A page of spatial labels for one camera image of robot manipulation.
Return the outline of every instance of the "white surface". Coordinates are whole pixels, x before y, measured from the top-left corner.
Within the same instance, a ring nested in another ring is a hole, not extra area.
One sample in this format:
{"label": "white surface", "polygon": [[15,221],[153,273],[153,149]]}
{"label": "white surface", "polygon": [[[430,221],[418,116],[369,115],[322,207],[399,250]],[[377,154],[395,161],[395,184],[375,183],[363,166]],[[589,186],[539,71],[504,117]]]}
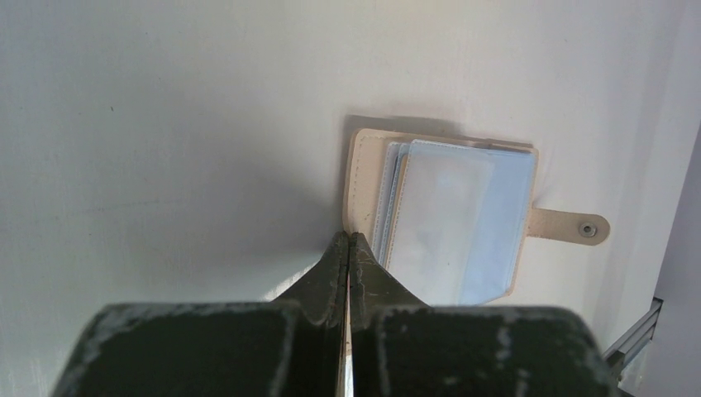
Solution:
{"label": "white surface", "polygon": [[665,302],[647,349],[640,397],[701,395],[701,139],[696,138],[656,296]]}
{"label": "white surface", "polygon": [[503,302],[608,344],[650,302],[699,126],[689,5],[0,1],[0,396],[46,395],[107,302],[256,299],[313,263],[357,127],[540,149],[537,204],[612,236],[528,240]]}

